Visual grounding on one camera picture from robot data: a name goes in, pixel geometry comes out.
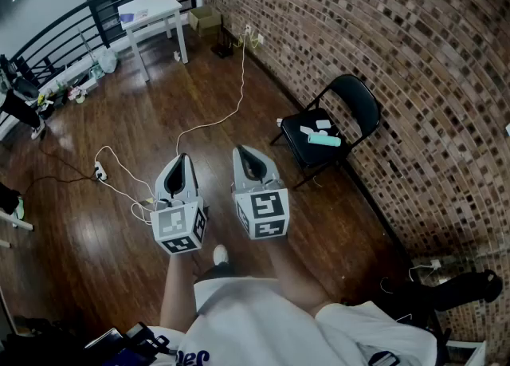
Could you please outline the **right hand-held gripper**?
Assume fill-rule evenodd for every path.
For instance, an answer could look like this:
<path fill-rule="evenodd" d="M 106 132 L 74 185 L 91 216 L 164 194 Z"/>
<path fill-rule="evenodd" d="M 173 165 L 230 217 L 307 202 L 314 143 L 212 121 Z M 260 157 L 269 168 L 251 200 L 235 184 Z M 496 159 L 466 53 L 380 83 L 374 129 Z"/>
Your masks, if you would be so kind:
<path fill-rule="evenodd" d="M 282 237 L 289 225 L 288 189 L 277 166 L 255 148 L 233 149 L 233 202 L 242 228 L 251 240 Z"/>

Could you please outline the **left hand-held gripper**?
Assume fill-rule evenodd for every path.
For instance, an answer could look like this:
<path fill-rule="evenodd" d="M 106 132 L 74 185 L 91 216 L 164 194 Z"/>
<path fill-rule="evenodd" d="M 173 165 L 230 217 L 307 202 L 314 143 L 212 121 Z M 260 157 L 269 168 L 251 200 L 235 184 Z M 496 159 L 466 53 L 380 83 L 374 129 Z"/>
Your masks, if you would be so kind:
<path fill-rule="evenodd" d="M 155 211 L 150 213 L 155 241 L 170 255 L 200 250 L 208 218 L 193 162 L 186 153 L 165 166 L 155 190 Z"/>

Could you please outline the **purple sticker book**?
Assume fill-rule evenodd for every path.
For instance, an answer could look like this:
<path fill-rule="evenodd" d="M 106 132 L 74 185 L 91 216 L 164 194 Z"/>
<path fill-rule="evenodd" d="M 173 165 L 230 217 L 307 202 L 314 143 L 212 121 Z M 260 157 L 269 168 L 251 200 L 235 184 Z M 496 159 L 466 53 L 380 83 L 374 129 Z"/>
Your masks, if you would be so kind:
<path fill-rule="evenodd" d="M 136 13 L 120 14 L 120 21 L 122 23 L 138 22 L 148 16 L 148 10 L 139 10 Z"/>

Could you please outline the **person's right forearm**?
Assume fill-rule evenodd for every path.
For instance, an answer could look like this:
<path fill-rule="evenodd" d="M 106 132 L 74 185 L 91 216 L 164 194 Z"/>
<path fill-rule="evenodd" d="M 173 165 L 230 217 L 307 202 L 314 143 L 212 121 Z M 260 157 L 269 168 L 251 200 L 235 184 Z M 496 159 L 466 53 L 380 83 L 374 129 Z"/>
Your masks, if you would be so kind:
<path fill-rule="evenodd" d="M 297 257 L 286 238 L 268 238 L 262 244 L 289 301 L 313 317 L 332 303 L 327 291 Z"/>

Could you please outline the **person's left forearm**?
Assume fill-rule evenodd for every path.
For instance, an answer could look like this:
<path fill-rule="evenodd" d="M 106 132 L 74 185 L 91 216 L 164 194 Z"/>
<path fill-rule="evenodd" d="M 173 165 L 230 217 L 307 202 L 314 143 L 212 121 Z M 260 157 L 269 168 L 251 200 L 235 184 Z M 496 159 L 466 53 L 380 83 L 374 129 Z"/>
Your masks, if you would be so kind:
<path fill-rule="evenodd" d="M 197 317 L 191 253 L 171 255 L 160 311 L 160 325 L 187 333 Z"/>

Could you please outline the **teal cylinder bottle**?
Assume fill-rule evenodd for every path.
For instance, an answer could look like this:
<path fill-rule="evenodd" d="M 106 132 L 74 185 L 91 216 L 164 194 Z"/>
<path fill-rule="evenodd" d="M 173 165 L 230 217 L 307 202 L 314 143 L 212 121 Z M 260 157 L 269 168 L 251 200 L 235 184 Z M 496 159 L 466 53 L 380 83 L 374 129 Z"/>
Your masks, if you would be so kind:
<path fill-rule="evenodd" d="M 308 143 L 339 148 L 341 146 L 342 141 L 337 136 L 328 136 L 319 133 L 312 133 L 308 135 Z"/>

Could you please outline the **person's black trousers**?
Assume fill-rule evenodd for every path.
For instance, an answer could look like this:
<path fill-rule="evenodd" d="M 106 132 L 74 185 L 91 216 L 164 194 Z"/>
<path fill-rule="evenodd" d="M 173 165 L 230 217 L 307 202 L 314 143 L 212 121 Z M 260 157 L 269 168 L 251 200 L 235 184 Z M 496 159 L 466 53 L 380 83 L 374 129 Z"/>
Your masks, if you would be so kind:
<path fill-rule="evenodd" d="M 204 274 L 199 275 L 195 280 L 195 284 L 206 281 L 210 279 L 216 278 L 224 278 L 224 277 L 235 277 L 236 272 L 234 267 L 229 262 L 221 262 L 218 265 L 214 265 L 210 269 L 208 269 Z"/>

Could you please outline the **black flat device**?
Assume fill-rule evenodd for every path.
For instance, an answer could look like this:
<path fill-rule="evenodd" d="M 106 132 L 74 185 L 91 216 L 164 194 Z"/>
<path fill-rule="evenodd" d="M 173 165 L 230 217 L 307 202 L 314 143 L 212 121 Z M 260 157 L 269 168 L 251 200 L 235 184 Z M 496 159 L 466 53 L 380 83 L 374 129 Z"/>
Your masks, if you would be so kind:
<path fill-rule="evenodd" d="M 216 44 L 211 47 L 211 51 L 221 59 L 233 55 L 233 43 L 231 36 L 223 26 L 218 31 Z"/>

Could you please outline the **black folding chair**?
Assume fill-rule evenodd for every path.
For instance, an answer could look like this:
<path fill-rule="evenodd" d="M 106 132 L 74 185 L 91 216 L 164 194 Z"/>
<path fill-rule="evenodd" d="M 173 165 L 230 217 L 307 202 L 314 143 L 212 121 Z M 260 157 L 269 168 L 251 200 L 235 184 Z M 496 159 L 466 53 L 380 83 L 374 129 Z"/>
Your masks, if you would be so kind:
<path fill-rule="evenodd" d="M 348 108 L 351 117 L 359 127 L 360 136 L 350 142 L 341 132 L 326 109 L 320 107 L 320 100 L 327 92 L 333 92 Z M 280 133 L 270 142 L 274 145 L 281 137 L 285 138 L 300 170 L 303 179 L 293 186 L 297 189 L 316 175 L 335 164 L 342 164 L 351 151 L 376 131 L 381 119 L 380 105 L 370 89 L 354 75 L 335 78 L 298 113 L 286 116 L 280 124 Z M 317 120 L 330 120 L 331 128 L 319 130 Z M 300 126 L 312 128 L 316 133 L 337 136 L 342 143 L 339 148 L 308 143 L 308 136 L 300 131 Z"/>

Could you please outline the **person's white shirt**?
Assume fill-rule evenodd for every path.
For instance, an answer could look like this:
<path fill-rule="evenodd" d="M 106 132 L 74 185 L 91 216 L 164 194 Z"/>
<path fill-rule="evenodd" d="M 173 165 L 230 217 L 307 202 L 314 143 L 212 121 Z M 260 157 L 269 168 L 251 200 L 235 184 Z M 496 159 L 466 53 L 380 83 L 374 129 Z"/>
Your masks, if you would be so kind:
<path fill-rule="evenodd" d="M 172 355 L 152 366 L 435 366 L 437 341 L 400 324 L 373 302 L 330 304 L 311 316 L 284 298 L 277 281 L 224 277 L 194 287 L 198 316 L 186 333 L 155 326 Z"/>

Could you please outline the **metal rod tool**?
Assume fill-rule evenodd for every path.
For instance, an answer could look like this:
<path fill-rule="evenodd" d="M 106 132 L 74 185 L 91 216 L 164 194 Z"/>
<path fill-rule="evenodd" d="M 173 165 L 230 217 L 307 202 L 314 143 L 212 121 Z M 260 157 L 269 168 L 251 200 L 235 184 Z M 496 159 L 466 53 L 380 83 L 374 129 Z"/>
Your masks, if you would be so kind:
<path fill-rule="evenodd" d="M 97 39 L 98 35 L 95 34 L 95 35 L 93 35 L 91 37 L 86 37 L 84 35 L 84 32 L 80 28 L 78 28 L 77 30 L 78 30 L 79 37 L 80 37 L 80 39 L 82 41 L 82 44 L 85 47 L 86 53 L 88 54 L 88 56 L 89 56 L 89 58 L 90 58 L 90 60 L 92 62 L 92 66 L 96 65 L 97 64 L 97 59 L 94 57 L 93 49 L 90 46 L 90 43 L 94 42 Z"/>

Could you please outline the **black equipment bag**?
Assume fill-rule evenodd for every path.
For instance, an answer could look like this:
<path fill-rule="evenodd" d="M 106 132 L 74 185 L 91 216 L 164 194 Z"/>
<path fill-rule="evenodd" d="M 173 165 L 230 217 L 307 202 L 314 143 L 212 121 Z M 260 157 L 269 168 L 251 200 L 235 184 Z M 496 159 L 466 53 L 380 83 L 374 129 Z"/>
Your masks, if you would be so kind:
<path fill-rule="evenodd" d="M 0 338 L 0 366 L 152 366 L 161 355 L 171 360 L 170 341 L 138 323 L 127 333 L 109 329 L 85 343 L 61 321 L 15 317 L 27 333 Z"/>

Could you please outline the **white table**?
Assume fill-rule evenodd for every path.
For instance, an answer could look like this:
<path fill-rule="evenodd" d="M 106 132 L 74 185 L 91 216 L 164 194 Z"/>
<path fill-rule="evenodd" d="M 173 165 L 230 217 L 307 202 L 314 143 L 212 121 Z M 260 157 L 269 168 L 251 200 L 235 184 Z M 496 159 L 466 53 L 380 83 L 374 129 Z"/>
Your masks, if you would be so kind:
<path fill-rule="evenodd" d="M 135 62 L 145 82 L 149 81 L 150 78 L 140 55 L 134 32 L 143 26 L 149 26 L 153 22 L 163 21 L 167 37 L 171 38 L 170 18 L 173 18 L 178 37 L 180 59 L 182 63 L 186 64 L 188 62 L 188 57 L 182 29 L 181 9 L 182 4 L 177 0 L 133 0 L 118 8 L 120 17 L 124 14 L 133 14 L 133 19 L 131 21 L 121 20 L 120 24 L 123 31 L 127 34 L 132 52 L 135 56 Z"/>

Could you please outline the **black door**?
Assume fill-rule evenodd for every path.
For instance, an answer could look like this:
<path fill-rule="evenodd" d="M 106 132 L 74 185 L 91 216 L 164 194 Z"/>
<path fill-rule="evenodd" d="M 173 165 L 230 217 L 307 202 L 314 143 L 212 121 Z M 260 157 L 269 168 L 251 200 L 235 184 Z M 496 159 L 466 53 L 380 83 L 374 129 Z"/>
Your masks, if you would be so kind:
<path fill-rule="evenodd" d="M 125 35 L 120 24 L 119 7 L 133 0 L 92 0 L 88 4 L 99 37 L 107 47 Z"/>

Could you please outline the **white furniture frame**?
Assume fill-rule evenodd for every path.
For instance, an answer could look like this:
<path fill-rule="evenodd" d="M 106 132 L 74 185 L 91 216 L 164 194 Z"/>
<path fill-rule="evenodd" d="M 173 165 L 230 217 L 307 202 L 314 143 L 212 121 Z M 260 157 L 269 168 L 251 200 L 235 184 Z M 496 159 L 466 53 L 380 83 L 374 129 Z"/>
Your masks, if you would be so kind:
<path fill-rule="evenodd" d="M 12 215 L 6 214 L 4 211 L 0 210 L 0 221 L 7 222 L 14 227 L 18 227 L 23 230 L 33 231 L 33 225 L 25 222 L 23 220 L 20 220 L 18 218 L 15 218 Z M 9 242 L 1 240 L 0 239 L 0 246 L 5 248 L 10 248 L 11 245 Z"/>

